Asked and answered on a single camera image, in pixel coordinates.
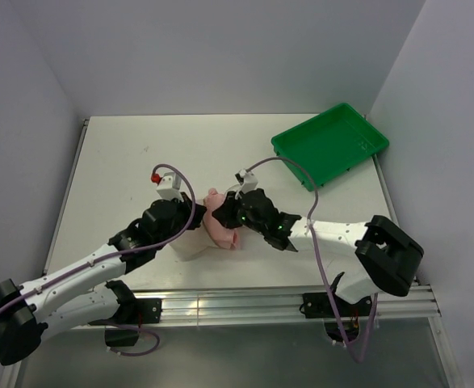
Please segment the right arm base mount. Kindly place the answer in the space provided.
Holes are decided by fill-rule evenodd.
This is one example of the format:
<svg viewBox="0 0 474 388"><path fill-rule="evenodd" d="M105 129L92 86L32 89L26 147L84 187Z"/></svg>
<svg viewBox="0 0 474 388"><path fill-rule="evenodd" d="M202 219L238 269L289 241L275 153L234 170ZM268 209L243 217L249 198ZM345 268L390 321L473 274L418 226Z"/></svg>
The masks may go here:
<svg viewBox="0 0 474 388"><path fill-rule="evenodd" d="M307 319L335 318L327 293L304 293L303 302L299 312ZM350 305L339 297L334 298L339 314L345 318L343 326L349 341L356 340L359 336L359 309ZM325 332L331 340L343 342L337 323L325 323Z"/></svg>

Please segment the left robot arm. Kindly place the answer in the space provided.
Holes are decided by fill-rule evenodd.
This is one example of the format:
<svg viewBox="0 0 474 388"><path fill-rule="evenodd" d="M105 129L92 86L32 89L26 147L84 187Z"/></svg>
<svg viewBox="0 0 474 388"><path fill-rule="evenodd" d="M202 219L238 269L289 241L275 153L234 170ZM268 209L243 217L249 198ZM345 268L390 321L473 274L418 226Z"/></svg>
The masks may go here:
<svg viewBox="0 0 474 388"><path fill-rule="evenodd" d="M83 324L127 324L137 303L120 278L145 266L188 230L199 228L205 212L187 195L156 200L77 263L21 285L11 279L1 282L0 364L13 365L43 341Z"/></svg>

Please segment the pink bra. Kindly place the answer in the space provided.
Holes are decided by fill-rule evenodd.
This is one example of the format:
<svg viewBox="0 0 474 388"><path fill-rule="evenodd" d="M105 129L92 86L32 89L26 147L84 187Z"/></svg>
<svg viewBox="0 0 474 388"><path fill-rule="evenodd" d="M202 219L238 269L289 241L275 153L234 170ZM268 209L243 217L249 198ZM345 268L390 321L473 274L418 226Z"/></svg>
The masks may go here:
<svg viewBox="0 0 474 388"><path fill-rule="evenodd" d="M210 188L203 199L206 213L203 216L203 225L213 243L222 249L234 251L241 247L240 236L237 230L227 229L214 218L217 210L225 200L225 195L215 188Z"/></svg>

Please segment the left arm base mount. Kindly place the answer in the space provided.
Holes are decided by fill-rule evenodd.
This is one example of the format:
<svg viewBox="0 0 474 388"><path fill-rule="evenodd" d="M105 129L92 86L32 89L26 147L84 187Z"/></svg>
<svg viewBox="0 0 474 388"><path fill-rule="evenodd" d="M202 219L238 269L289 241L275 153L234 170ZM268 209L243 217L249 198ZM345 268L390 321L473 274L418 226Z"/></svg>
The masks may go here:
<svg viewBox="0 0 474 388"><path fill-rule="evenodd" d="M109 348L121 349L136 345L138 340L152 339L154 351L161 339L155 333L144 330L144 325L159 323L161 319L161 299L139 299L121 306L107 321L114 323L112 329L104 331L104 342Z"/></svg>

